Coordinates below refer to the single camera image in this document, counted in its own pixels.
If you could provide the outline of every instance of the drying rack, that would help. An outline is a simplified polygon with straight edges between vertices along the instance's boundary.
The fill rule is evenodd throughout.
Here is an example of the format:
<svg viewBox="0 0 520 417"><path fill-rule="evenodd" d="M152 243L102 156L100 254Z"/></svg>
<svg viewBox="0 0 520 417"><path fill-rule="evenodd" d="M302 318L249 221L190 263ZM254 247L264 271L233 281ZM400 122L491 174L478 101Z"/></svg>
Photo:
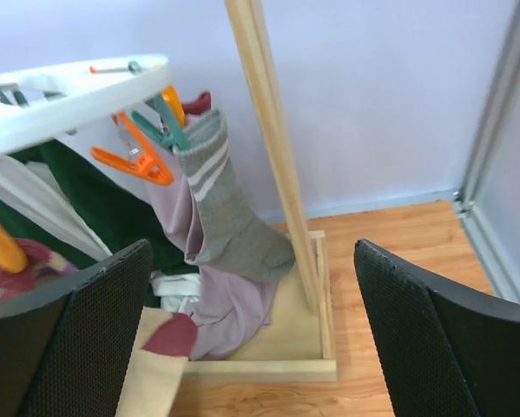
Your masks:
<svg viewBox="0 0 520 417"><path fill-rule="evenodd" d="M269 156L296 265L279 285L272 325L225 361L189 362L191 381L335 381L332 297L323 231L309 232L275 76L261 3L226 0L242 67ZM142 71L115 71L127 62ZM93 65L101 71L89 72ZM61 100L20 109L0 104L0 154L45 142L70 129L132 107L172 83L164 56L129 56L28 69L0 75L0 88L63 93Z"/></svg>

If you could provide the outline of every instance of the gray sock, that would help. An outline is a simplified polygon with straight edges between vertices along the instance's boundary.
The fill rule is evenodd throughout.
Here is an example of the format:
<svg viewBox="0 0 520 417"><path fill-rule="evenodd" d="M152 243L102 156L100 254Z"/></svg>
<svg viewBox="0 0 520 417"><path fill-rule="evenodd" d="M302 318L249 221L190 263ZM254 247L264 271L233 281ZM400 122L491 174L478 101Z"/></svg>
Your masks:
<svg viewBox="0 0 520 417"><path fill-rule="evenodd" d="M291 242L254 213L228 155L227 122L218 109L185 130L190 150L173 149L196 201L204 243L196 264L256 281L274 281L294 264Z"/></svg>

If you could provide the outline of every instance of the wooden tray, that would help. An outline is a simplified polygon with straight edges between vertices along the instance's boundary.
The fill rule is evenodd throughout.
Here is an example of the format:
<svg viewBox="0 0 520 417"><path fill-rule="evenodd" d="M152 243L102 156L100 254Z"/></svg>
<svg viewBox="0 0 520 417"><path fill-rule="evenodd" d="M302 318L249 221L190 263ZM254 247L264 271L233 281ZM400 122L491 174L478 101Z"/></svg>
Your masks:
<svg viewBox="0 0 520 417"><path fill-rule="evenodd" d="M310 232L320 281L319 315L310 313L296 266L281 280L271 310L272 324L224 361L195 361L184 381L336 381L332 297L323 231Z"/></svg>

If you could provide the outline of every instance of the white wall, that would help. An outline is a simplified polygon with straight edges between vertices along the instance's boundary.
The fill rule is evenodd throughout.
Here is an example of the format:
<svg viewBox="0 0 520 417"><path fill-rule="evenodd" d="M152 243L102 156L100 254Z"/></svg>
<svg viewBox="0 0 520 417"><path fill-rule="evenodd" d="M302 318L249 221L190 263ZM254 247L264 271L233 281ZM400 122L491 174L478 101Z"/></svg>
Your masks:
<svg viewBox="0 0 520 417"><path fill-rule="evenodd" d="M499 139L501 144L477 205L496 244L506 254L520 291L520 82Z"/></svg>
<svg viewBox="0 0 520 417"><path fill-rule="evenodd" d="M264 0L310 214L460 185L513 3ZM278 215L221 0L0 0L0 72L141 52L169 56L183 99L212 91L253 205ZM69 144L119 149L111 129Z"/></svg>

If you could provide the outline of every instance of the wooden pole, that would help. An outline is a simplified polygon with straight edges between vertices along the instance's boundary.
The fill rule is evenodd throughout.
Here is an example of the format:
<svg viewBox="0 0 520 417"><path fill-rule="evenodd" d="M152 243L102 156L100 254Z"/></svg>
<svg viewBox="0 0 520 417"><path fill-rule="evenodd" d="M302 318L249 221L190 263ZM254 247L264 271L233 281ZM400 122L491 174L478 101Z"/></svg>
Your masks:
<svg viewBox="0 0 520 417"><path fill-rule="evenodd" d="M225 0L225 5L285 211L308 306L312 313L319 314L318 272L306 226L306 214L300 195L296 164L283 113L261 2Z"/></svg>

